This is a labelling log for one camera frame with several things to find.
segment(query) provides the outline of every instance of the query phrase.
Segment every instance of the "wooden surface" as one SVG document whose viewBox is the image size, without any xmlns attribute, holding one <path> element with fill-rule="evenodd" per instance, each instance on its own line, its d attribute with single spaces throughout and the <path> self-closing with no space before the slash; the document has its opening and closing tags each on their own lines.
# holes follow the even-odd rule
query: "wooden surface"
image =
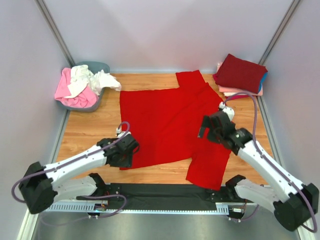
<svg viewBox="0 0 320 240">
<path fill-rule="evenodd" d="M 113 74 L 121 83 L 124 91 L 154 90 L 178 88 L 175 74 Z M 221 96 L 211 74 L 203 74 L 206 82 Z M 71 112 L 62 144 L 58 154 L 58 161 L 76 155 L 102 138 L 114 138 L 115 130 L 121 122 L 120 92 L 106 89 L 99 108 L 95 112 Z M 254 121 L 254 107 L 251 98 L 236 99 L 228 102 L 235 110 L 233 121 L 237 128 L 246 128 L 252 131 Z M 260 112 L 257 119 L 256 138 L 264 149 L 272 154 L 263 120 Z M 94 168 L 79 175 L 79 178 L 89 173 L 99 173 L 106 183 L 162 183 L 162 184 L 189 184 L 186 180 L 191 159 L 181 160 L 161 165 L 119 170 L 108 165 Z M 246 176 L 257 184 L 266 184 L 262 177 L 246 162 L 230 154 L 224 173 L 223 183 L 233 176 Z"/>
</svg>

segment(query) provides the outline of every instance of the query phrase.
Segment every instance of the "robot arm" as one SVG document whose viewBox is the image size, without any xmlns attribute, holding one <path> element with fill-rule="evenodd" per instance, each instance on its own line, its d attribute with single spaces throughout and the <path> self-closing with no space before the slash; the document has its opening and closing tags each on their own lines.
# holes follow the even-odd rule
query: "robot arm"
<svg viewBox="0 0 320 240">
<path fill-rule="evenodd" d="M 314 213 L 318 212 L 319 190 L 312 183 L 305 185 L 283 169 L 245 128 L 236 129 L 232 122 L 234 115 L 234 110 L 222 102 L 218 112 L 211 116 L 204 116 L 198 137 L 202 138 L 205 129 L 208 128 L 209 141 L 222 144 L 250 164 L 271 188 L 252 183 L 241 175 L 230 179 L 226 186 L 234 188 L 238 197 L 250 200 L 273 212 L 283 227 L 294 231 L 311 217 L 311 213 L 293 184 L 307 197 Z M 262 157 L 257 147 L 271 164 Z M 289 181 L 272 165 L 289 178 Z"/>
<path fill-rule="evenodd" d="M 44 166 L 39 162 L 31 164 L 24 176 L 49 169 L 55 170 L 31 177 L 19 184 L 30 213 L 38 214 L 53 203 L 72 197 L 106 195 L 106 185 L 97 173 L 91 173 L 81 179 L 72 178 L 107 164 L 111 167 L 130 168 L 133 154 L 139 150 L 139 144 L 130 132 L 117 130 L 117 134 L 117 137 L 121 138 L 120 141 L 117 141 L 118 138 L 104 138 L 86 151 L 63 161 Z"/>
</svg>

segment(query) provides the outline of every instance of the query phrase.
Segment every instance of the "gray basket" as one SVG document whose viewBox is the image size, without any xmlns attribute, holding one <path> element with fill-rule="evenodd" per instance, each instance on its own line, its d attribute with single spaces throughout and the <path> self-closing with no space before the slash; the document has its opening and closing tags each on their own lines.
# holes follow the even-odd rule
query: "gray basket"
<svg viewBox="0 0 320 240">
<path fill-rule="evenodd" d="M 80 66 L 80 65 L 88 65 L 88 69 L 93 73 L 96 74 L 98 72 L 100 72 L 101 70 L 103 70 L 106 74 L 110 73 L 110 67 L 103 63 L 103 62 L 98 62 L 98 61 L 81 61 L 78 62 L 76 64 L 76 66 Z M 100 103 L 101 103 L 101 99 L 104 95 L 105 89 L 103 88 L 101 90 L 101 93 L 99 95 L 99 99 L 98 101 L 91 107 L 83 107 L 83 108 L 79 108 L 79 107 L 70 107 L 70 106 L 65 106 L 62 104 L 62 102 L 57 100 L 58 105 L 60 105 L 61 107 L 63 107 L 64 109 L 70 110 L 70 111 L 77 111 L 77 112 L 85 112 L 85 113 L 91 113 L 94 112 L 95 110 L 98 109 Z"/>
</svg>

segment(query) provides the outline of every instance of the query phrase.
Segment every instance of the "white cloth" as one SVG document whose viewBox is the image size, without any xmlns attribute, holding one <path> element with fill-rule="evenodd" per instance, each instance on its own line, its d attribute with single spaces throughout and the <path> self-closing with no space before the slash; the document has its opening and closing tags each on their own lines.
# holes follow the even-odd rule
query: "white cloth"
<svg viewBox="0 0 320 240">
<path fill-rule="evenodd" d="M 68 89 L 71 95 L 65 97 L 68 99 L 78 96 L 87 86 L 98 96 L 103 88 L 121 91 L 121 84 L 114 76 L 110 75 L 110 73 L 105 73 L 103 70 L 93 74 L 89 70 L 88 65 L 74 66 L 71 68 L 70 77 Z"/>
</svg>

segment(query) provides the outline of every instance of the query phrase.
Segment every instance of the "metal floor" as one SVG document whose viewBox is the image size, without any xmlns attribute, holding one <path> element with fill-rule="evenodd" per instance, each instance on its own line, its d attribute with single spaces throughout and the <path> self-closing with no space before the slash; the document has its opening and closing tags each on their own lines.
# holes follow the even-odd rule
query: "metal floor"
<svg viewBox="0 0 320 240">
<path fill-rule="evenodd" d="M 247 214 L 255 207 L 247 206 Z M 86 213 L 50 212 L 44 220 L 61 224 Z M 235 223 L 220 215 L 121 213 L 106 219 L 86 219 L 61 227 L 36 225 L 33 240 L 299 240 L 273 214 L 260 208 L 249 221 Z"/>
</svg>

